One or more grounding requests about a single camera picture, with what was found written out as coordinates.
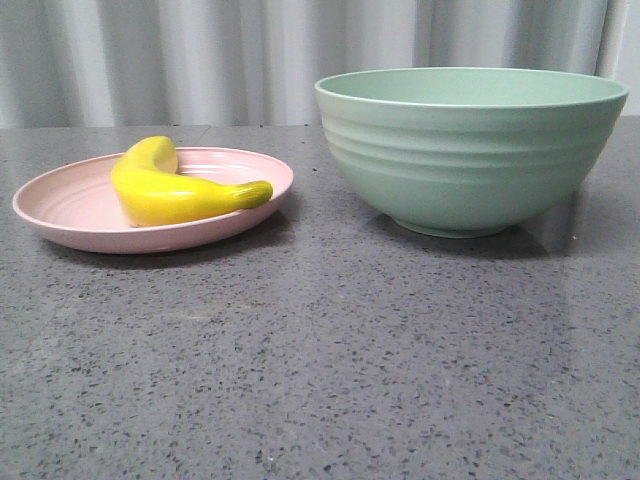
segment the plate rim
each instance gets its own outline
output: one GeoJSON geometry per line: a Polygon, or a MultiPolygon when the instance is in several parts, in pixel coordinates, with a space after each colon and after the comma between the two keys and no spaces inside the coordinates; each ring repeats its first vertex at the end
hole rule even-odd
{"type": "MultiPolygon", "coordinates": [[[[217,151],[217,152],[223,152],[223,153],[227,152],[227,153],[249,154],[251,156],[258,156],[258,157],[261,157],[263,159],[275,162],[280,167],[284,167],[285,171],[288,173],[288,175],[287,175],[287,183],[286,183],[285,187],[282,189],[281,192],[279,192],[277,194],[274,192],[274,195],[271,197],[271,199],[268,202],[266,202],[266,204],[275,203],[276,201],[278,201],[281,197],[283,197],[284,195],[287,194],[287,192],[291,188],[291,185],[293,184],[294,173],[293,173],[293,170],[291,169],[291,167],[289,165],[287,165],[285,162],[283,162],[282,160],[280,160],[280,159],[278,159],[276,157],[273,157],[271,155],[267,155],[267,154],[264,154],[264,153],[255,152],[255,151],[251,151],[251,150],[243,150],[243,149],[238,149],[238,148],[227,148],[227,147],[176,147],[176,150],[178,152],[181,152],[181,151],[217,151]]],[[[44,172],[44,173],[42,173],[40,175],[37,175],[36,177],[34,177],[31,180],[29,180],[26,183],[24,183],[14,193],[13,198],[12,198],[12,202],[11,202],[13,210],[15,211],[15,213],[19,217],[21,217],[27,223],[32,223],[32,224],[38,225],[39,227],[42,227],[42,228],[53,229],[53,230],[57,230],[59,232],[72,232],[72,233],[95,234],[95,235],[125,235],[125,234],[126,235],[136,235],[136,234],[140,235],[140,234],[145,234],[145,233],[162,232],[162,231],[166,231],[167,229],[182,229],[182,228],[188,228],[190,226],[197,226],[197,225],[212,223],[212,222],[216,222],[216,221],[221,221],[221,220],[224,220],[224,219],[227,219],[227,218],[240,216],[240,215],[243,215],[243,213],[247,211],[247,210],[236,210],[236,211],[233,211],[233,212],[230,212],[230,213],[226,213],[224,215],[217,215],[217,216],[214,216],[214,217],[203,218],[203,219],[200,219],[200,220],[192,220],[190,222],[173,223],[173,224],[167,224],[167,225],[154,225],[154,226],[149,226],[149,227],[126,227],[126,228],[117,228],[117,229],[109,229],[109,230],[95,230],[95,229],[87,229],[87,228],[68,227],[68,226],[63,226],[63,225],[59,225],[59,224],[56,224],[56,223],[46,222],[46,221],[40,220],[38,218],[35,218],[32,215],[27,214],[20,207],[20,205],[19,205],[20,197],[24,194],[24,192],[29,187],[31,187],[32,185],[34,185],[38,181],[41,181],[44,177],[56,174],[58,172],[61,172],[61,171],[64,171],[64,170],[67,170],[67,169],[70,169],[70,168],[81,166],[82,164],[93,163],[93,162],[98,162],[98,161],[105,161],[105,160],[109,160],[109,159],[112,159],[112,158],[118,158],[118,157],[121,157],[122,155],[124,155],[125,153],[126,152],[119,152],[119,153],[111,153],[111,154],[107,154],[107,155],[100,155],[100,156],[97,156],[97,157],[91,157],[91,158],[87,158],[87,159],[80,160],[80,161],[77,161],[77,162],[72,162],[72,163],[69,163],[69,164],[66,164],[66,165],[61,165],[60,167],[56,167],[56,168],[51,169],[49,171],[46,171],[46,172],[44,172]]]]}

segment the bowl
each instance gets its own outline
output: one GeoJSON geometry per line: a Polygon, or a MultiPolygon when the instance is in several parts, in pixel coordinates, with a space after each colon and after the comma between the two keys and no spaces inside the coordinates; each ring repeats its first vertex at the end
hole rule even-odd
{"type": "Polygon", "coordinates": [[[577,189],[629,90],[589,75],[508,68],[355,72],[315,85],[347,182],[400,225],[490,235],[577,189]]]}

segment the curtain fold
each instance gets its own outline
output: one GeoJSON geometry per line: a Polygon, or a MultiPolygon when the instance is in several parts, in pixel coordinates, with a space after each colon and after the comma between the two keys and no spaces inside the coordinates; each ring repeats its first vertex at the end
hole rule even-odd
{"type": "Polygon", "coordinates": [[[342,72],[595,74],[606,21],[606,0],[0,0],[0,127],[318,123],[313,84],[342,72]]]}

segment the plate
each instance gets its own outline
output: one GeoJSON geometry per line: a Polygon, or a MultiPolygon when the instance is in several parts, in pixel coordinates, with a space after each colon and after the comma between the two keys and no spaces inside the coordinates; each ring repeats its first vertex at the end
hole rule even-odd
{"type": "Polygon", "coordinates": [[[268,180],[271,200],[257,208],[194,222],[154,227],[128,224],[111,169],[122,153],[57,168],[23,185],[13,197],[15,212],[44,238],[65,247],[98,253],[151,253],[180,250],[222,240],[273,214],[293,182],[282,161],[230,148],[181,147],[178,172],[224,184],[268,180]]]}

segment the banana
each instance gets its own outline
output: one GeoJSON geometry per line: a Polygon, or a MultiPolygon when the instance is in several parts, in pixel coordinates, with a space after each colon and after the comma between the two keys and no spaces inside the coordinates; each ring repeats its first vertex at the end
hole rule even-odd
{"type": "Polygon", "coordinates": [[[255,208],[271,199],[266,180],[222,185],[177,174],[170,138],[148,137],[127,150],[111,170],[111,182],[133,226],[168,225],[255,208]]]}

